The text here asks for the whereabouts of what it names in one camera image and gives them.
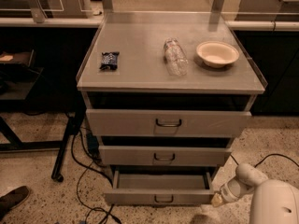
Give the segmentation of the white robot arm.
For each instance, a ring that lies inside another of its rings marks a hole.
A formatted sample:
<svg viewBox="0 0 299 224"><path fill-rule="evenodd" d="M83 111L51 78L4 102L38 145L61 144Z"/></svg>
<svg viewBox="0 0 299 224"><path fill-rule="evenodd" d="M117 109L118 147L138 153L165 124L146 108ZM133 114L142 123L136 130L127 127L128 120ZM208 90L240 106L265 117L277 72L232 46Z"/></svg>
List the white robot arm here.
<svg viewBox="0 0 299 224"><path fill-rule="evenodd" d="M247 163L236 167L235 176L214 194L211 204L235 203L251 193L249 224L299 224L299 189Z"/></svg>

